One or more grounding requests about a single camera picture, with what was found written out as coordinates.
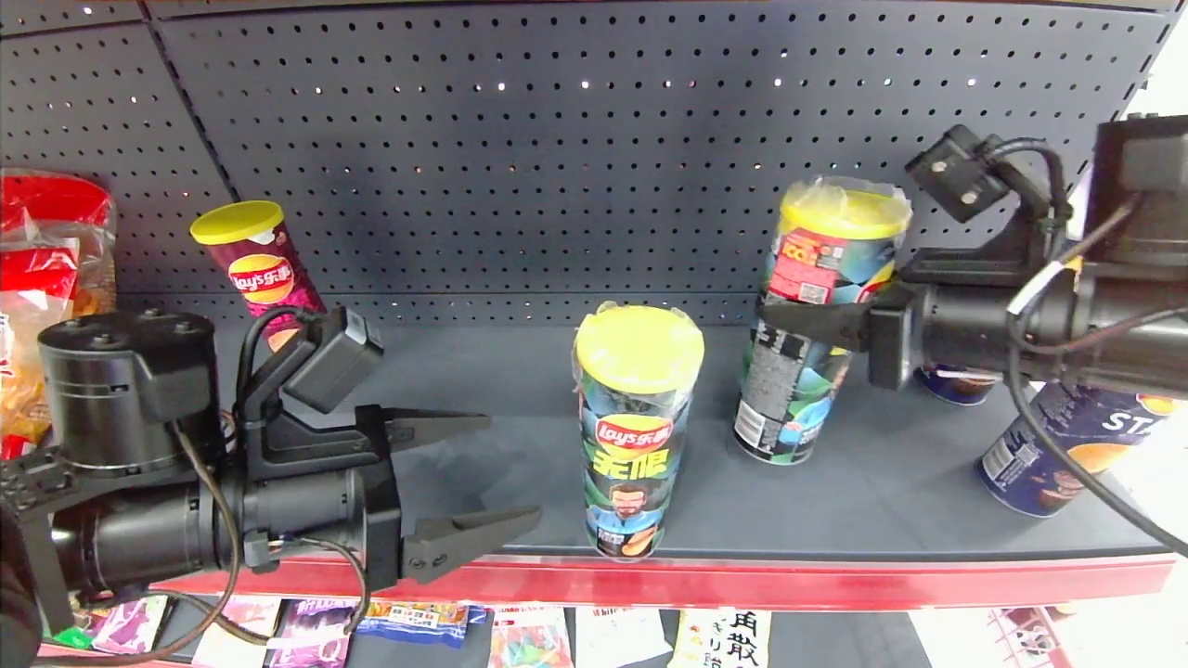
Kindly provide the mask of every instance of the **perforated metal panel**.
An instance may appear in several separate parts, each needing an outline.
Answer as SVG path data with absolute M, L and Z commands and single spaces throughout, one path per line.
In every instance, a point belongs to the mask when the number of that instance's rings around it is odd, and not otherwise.
M 1167 18 L 834 1 L 160 25 L 240 194 L 285 206 L 323 290 L 733 292 L 790 182 L 906 184 L 954 122 L 1047 137 L 1075 174 Z M 1010 207 L 960 226 L 910 194 L 906 252 L 978 245 Z
M 468 295 L 326 295 L 328 305 L 349 307 L 369 320 L 392 324 L 579 324 L 606 301 L 675 307 L 704 324 L 746 324 L 754 316 L 754 296 L 742 292 L 581 292 Z M 215 321 L 249 316 L 239 295 L 133 294 L 121 308 L 160 308 L 200 313 Z
M 0 73 L 4 164 L 112 191 L 121 291 L 229 289 L 187 228 L 230 194 L 148 27 L 6 38 Z
M 62 30 L 141 19 L 137 2 L 96 0 L 4 0 L 0 36 Z

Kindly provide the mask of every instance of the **purple chip can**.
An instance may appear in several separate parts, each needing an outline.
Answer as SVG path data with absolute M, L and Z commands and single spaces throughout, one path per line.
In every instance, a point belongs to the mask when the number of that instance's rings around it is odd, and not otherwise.
M 1057 446 L 1098 475 L 1143 442 L 1176 405 L 1155 395 L 1049 383 L 1032 399 L 1031 410 Z M 1051 517 L 1083 489 L 1040 446 L 1022 417 L 1011 423 L 975 468 L 994 498 L 1032 517 Z
M 978 405 L 986 401 L 999 376 L 980 368 L 937 364 L 917 368 L 916 380 L 941 401 L 956 405 Z

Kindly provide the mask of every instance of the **yellow plastic cap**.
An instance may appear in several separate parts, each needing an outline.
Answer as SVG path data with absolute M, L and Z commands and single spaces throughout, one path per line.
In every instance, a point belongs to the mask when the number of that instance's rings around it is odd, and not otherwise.
M 586 373 L 612 390 L 659 395 L 693 389 L 706 342 L 680 310 L 607 302 L 582 321 L 574 354 Z
M 285 220 L 280 204 L 249 200 L 219 207 L 190 225 L 190 237 L 203 246 L 234 244 L 267 232 Z
M 906 198 L 829 185 L 797 183 L 779 204 L 779 233 L 794 228 L 851 239 L 893 239 L 908 229 L 911 204 Z

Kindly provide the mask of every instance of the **store shelf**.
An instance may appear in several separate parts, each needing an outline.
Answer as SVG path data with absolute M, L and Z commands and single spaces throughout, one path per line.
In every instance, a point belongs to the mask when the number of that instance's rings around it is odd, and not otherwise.
M 570 645 L 574 641 L 574 615 L 568 611 Z M 676 641 L 678 613 L 661 611 L 669 644 Z M 194 628 L 201 615 L 189 606 L 175 609 L 162 632 L 160 643 L 169 643 Z M 775 615 L 769 645 L 771 668 L 829 666 L 830 668 L 928 668 L 924 648 L 911 620 L 902 613 L 852 615 Z M 185 664 L 197 643 L 183 649 L 172 662 L 152 666 L 169 668 Z M 43 654 L 65 654 L 59 648 L 43 648 Z M 355 636 L 350 641 L 347 668 L 374 666 L 435 666 L 438 668 L 484 668 L 491 653 L 491 623 L 472 625 L 460 650 L 397 643 L 383 638 Z M 663 668 L 670 655 L 632 663 L 630 668 Z
M 707 327 L 688 450 L 653 559 L 598 557 L 582 525 L 570 327 L 388 327 L 384 366 L 345 404 L 482 411 L 491 429 L 394 459 L 406 513 L 539 504 L 544 518 L 498 555 L 396 599 L 738 605 L 776 610 L 1009 606 L 1158 591 L 1173 557 L 1094 498 L 1041 521 L 1001 506 L 973 461 L 1015 417 L 996 391 L 956 408 L 912 386 L 877 390 L 855 361 L 813 459 L 760 464 L 733 443 L 745 328 Z M 225 403 L 244 326 L 217 334 Z M 346 410 L 318 416 L 342 422 Z M 198 593 L 222 574 L 181 580 Z M 348 595 L 329 556 L 247 574 L 245 592 Z

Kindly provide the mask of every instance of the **lower shelf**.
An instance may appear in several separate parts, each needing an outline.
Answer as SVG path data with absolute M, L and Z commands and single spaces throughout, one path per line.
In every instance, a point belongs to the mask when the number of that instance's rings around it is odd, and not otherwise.
M 217 333 L 230 397 L 246 322 Z M 321 416 L 354 404 L 486 412 L 491 429 L 396 455 L 405 530 L 419 517 L 541 505 L 505 550 L 399 599 L 739 605 L 773 610 L 1016 606 L 1158 591 L 1171 556 L 1095 498 L 1049 519 L 1003 508 L 973 462 L 1015 418 L 999 389 L 975 408 L 871 387 L 855 360 L 813 459 L 782 468 L 731 433 L 745 328 L 707 327 L 683 471 L 656 555 L 596 556 L 582 522 L 570 327 L 387 327 L 384 366 Z M 222 575 L 177 582 L 213 593 Z M 244 592 L 352 595 L 345 563 L 312 557 L 240 580 Z

